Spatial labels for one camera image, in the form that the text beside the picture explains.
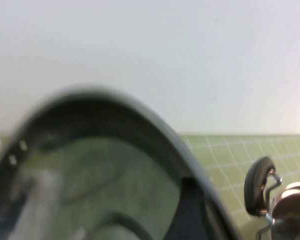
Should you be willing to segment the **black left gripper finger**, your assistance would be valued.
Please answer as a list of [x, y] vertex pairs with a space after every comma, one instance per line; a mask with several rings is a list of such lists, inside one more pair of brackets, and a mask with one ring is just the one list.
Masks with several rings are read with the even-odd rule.
[[166, 240], [205, 240], [202, 212], [203, 192], [194, 178], [181, 181], [180, 198], [173, 220], [165, 235]]

